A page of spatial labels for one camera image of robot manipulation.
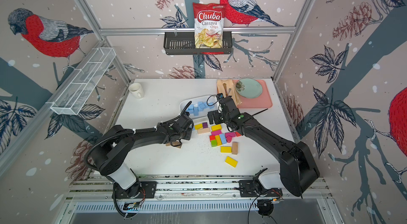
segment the blue block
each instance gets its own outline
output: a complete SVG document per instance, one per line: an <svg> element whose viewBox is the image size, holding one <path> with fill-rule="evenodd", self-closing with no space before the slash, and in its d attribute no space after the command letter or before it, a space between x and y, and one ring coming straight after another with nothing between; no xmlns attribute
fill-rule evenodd
<svg viewBox="0 0 407 224"><path fill-rule="evenodd" d="M223 145L223 144L226 144L227 141L226 141L225 134L222 133L222 134L220 134L219 136L221 137L222 145Z"/></svg>

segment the bird illustration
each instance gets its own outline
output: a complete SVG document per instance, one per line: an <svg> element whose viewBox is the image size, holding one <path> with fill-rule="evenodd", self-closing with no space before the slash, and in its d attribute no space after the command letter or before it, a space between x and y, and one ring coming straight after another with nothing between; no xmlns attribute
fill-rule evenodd
<svg viewBox="0 0 407 224"><path fill-rule="evenodd" d="M8 15L8 23L11 31L15 34L21 33L21 36L30 42L34 48L44 55L50 57L66 57L68 66L69 56L79 48L82 38L92 30L73 26L61 20L53 20L35 15L30 10L18 8Z"/></svg>
<svg viewBox="0 0 407 224"><path fill-rule="evenodd" d="M389 108L389 123L390 123L390 132L384 133L378 131L374 128L373 122L367 120L373 127L374 134L379 133L383 136L391 138L399 147L399 149L407 156L407 87L404 88L401 92L396 94L390 103ZM407 167L403 170L396 170L394 166L387 162L386 165L389 165L399 176L399 179L394 182L401 183L401 175L407 171Z"/></svg>
<svg viewBox="0 0 407 224"><path fill-rule="evenodd" d="M220 0L221 4L226 4L225 17L234 24L245 24L249 26L252 22L264 21L275 26L282 26L270 19L264 11L257 5L256 0Z"/></svg>

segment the mint green plate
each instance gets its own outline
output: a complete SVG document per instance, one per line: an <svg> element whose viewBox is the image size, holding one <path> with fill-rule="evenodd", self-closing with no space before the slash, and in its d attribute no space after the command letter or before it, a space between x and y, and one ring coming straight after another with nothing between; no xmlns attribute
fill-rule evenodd
<svg viewBox="0 0 407 224"><path fill-rule="evenodd" d="M236 82L236 90L243 97L254 99L261 95L263 87L254 79L241 79Z"/></svg>

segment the pink block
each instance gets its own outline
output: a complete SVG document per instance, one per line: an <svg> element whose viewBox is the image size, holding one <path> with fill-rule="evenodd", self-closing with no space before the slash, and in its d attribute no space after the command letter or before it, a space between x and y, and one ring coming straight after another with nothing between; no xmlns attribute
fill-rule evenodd
<svg viewBox="0 0 407 224"><path fill-rule="evenodd" d="M211 134L212 134L213 136L221 135L221 134L222 134L222 130L215 130L215 131L212 131Z"/></svg>
<svg viewBox="0 0 407 224"><path fill-rule="evenodd" d="M236 133L234 133L234 132L227 132L227 133L225 133L225 136L226 136L226 137L235 137L235 136L236 136Z"/></svg>

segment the beige napkin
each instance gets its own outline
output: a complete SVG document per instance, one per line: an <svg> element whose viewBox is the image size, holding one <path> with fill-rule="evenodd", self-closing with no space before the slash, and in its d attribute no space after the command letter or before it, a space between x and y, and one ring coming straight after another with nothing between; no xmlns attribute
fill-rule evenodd
<svg viewBox="0 0 407 224"><path fill-rule="evenodd" d="M231 96L236 106L242 103L242 101L239 98L239 95L236 92L236 88L233 84L232 79L226 80L218 79L216 85L218 87L218 93L222 93L223 96L225 97Z"/></svg>

